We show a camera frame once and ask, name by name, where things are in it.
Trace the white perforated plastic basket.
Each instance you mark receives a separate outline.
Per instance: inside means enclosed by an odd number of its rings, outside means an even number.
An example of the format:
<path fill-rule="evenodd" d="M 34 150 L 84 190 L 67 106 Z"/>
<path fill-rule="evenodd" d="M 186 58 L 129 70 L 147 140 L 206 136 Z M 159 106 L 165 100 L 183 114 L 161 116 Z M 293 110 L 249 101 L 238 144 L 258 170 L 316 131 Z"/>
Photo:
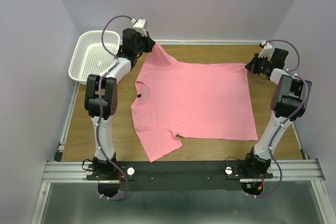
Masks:
<path fill-rule="evenodd" d="M 83 85 L 91 74 L 102 75 L 116 63 L 120 36 L 114 31 L 92 30 L 83 33 L 75 46 L 69 77 Z"/>

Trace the pink t shirt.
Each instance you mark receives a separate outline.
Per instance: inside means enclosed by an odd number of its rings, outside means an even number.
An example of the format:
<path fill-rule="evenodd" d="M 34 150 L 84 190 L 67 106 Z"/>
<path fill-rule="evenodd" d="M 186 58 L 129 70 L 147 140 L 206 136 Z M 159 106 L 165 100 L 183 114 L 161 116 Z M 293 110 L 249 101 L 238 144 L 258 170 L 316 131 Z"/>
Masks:
<path fill-rule="evenodd" d="M 242 63 L 186 63 L 154 45 L 135 81 L 135 132 L 149 161 L 181 138 L 257 141 L 247 70 Z"/>

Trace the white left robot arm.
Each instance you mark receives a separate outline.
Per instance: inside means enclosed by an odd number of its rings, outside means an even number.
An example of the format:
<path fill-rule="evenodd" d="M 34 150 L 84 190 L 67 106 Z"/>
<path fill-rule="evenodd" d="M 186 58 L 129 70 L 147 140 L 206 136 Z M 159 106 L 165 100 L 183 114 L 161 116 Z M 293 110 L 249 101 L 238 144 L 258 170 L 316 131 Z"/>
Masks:
<path fill-rule="evenodd" d="M 117 84 L 132 71 L 143 53 L 152 51 L 155 42 L 146 29 L 127 28 L 122 32 L 122 45 L 117 53 L 102 45 L 114 61 L 102 73 L 87 77 L 85 109 L 93 123 L 96 150 L 86 172 L 89 179 L 112 180 L 120 174 L 112 140 L 112 117 L 118 106 Z"/>

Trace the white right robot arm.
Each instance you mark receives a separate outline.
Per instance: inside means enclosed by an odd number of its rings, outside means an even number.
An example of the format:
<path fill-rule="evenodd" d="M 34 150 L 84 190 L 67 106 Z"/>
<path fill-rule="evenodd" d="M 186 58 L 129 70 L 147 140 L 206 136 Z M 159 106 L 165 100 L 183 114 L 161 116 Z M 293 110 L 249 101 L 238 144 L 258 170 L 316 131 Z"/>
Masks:
<path fill-rule="evenodd" d="M 284 69 L 287 55 L 288 51 L 284 49 L 273 49 L 271 45 L 266 45 L 245 65 L 250 73 L 263 74 L 277 85 L 270 103 L 269 123 L 241 165 L 242 173 L 249 178 L 270 171 L 275 148 L 283 134 L 307 109 L 312 82 Z"/>

